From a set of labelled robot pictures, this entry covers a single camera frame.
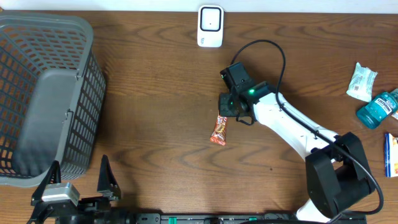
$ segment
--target snack packet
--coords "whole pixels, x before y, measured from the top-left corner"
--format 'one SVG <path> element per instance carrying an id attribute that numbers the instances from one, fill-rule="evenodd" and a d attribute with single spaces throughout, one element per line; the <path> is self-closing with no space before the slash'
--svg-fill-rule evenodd
<path id="1" fill-rule="evenodd" d="M 386 177 L 398 176 L 398 138 L 390 133 L 385 134 L 384 143 L 384 164 L 386 167 Z"/>
<path id="2" fill-rule="evenodd" d="M 213 134 L 210 137 L 210 141 L 225 146 L 226 144 L 226 122 L 228 118 L 218 115 L 216 126 Z"/>
<path id="3" fill-rule="evenodd" d="M 372 87 L 377 72 L 361 67 L 357 62 L 354 75 L 349 83 L 347 94 L 353 98 L 370 102 L 372 100 Z"/>

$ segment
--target blue jar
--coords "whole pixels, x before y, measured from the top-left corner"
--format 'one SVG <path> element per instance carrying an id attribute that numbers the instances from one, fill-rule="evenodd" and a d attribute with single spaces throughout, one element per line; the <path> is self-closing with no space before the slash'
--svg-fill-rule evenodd
<path id="1" fill-rule="evenodd" d="M 356 112 L 357 117 L 370 129 L 377 128 L 390 114 L 398 110 L 398 89 L 377 95 L 368 105 Z"/>

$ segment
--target white wall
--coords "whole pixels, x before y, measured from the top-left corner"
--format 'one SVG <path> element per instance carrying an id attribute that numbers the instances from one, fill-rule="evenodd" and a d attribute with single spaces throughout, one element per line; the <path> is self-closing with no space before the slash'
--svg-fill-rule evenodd
<path id="1" fill-rule="evenodd" d="M 0 0 L 5 10 L 193 12 L 203 4 L 226 12 L 398 13 L 398 0 Z"/>

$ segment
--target brown wooden surface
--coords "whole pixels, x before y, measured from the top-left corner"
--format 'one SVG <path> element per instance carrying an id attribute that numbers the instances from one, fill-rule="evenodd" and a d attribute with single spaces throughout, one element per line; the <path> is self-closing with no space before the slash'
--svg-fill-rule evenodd
<path id="1" fill-rule="evenodd" d="M 308 199 L 303 160 L 270 129 L 230 121 L 227 146 L 209 141 L 217 101 L 226 87 L 219 71 L 244 44 L 270 39 L 286 53 L 283 94 L 322 126 L 360 137 L 385 196 L 369 223 L 398 220 L 398 178 L 384 177 L 388 118 L 366 129 L 355 111 L 365 103 L 345 92 L 360 62 L 379 72 L 373 95 L 398 87 L 398 16 L 226 13 L 223 46 L 197 46 L 197 13 L 55 12 L 85 18 L 108 90 L 89 171 L 73 183 L 82 197 L 97 195 L 101 156 L 107 154 L 124 193 L 119 205 L 165 213 L 254 213 L 291 210 Z M 257 44 L 239 60 L 257 80 L 276 83 L 282 61 Z M 0 222 L 25 223 L 34 189 L 0 187 Z M 377 195 L 358 210 L 377 206 Z"/>

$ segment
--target plastic basket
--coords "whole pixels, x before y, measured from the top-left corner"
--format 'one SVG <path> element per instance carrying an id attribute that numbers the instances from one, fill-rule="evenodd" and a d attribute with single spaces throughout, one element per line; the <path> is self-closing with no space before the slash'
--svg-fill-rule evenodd
<path id="1" fill-rule="evenodd" d="M 93 29 L 74 16 L 0 12 L 0 184 L 88 168 L 105 94 Z"/>

